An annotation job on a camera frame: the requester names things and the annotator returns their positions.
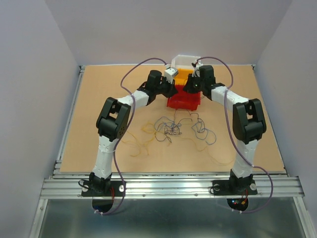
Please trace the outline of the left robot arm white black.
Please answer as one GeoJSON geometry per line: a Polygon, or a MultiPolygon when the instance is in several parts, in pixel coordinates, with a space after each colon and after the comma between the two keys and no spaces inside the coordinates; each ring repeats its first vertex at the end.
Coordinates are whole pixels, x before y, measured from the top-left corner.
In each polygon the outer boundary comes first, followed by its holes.
{"type": "Polygon", "coordinates": [[[95,166],[84,188],[93,196],[105,196],[110,191],[111,165],[115,145],[128,129],[130,111],[149,105],[157,95],[170,98],[178,93],[174,78],[178,70],[169,67],[161,73],[151,70],[145,81],[134,93],[123,98],[109,97],[96,122],[99,146],[95,166]]]}

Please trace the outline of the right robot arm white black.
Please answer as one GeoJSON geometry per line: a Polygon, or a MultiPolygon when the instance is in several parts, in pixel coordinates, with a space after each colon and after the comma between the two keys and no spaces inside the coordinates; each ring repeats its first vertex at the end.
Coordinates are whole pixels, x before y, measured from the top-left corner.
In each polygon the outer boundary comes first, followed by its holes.
{"type": "Polygon", "coordinates": [[[192,64],[194,72],[189,74],[184,91],[201,92],[206,98],[224,106],[232,113],[232,122],[226,122],[230,140],[236,150],[236,158],[227,180],[213,180],[211,193],[214,195],[239,195],[257,189],[253,180],[255,150],[266,132],[262,103],[259,99],[248,99],[217,83],[214,68],[200,63],[192,64]]]}

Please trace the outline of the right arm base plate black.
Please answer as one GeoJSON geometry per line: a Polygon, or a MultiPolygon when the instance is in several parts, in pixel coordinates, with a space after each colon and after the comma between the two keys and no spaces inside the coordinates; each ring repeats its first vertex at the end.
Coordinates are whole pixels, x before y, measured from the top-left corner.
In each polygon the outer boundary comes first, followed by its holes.
{"type": "Polygon", "coordinates": [[[212,193],[216,196],[257,195],[257,186],[252,183],[233,184],[229,180],[213,180],[212,193]]]}

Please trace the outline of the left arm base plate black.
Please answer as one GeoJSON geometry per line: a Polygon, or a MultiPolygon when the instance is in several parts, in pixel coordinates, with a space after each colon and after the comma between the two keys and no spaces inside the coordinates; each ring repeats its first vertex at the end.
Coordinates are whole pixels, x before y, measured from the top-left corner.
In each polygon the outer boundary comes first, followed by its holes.
{"type": "Polygon", "coordinates": [[[82,197],[122,197],[123,196],[123,183],[122,181],[101,181],[92,182],[89,180],[81,179],[78,181],[81,187],[82,197]]]}

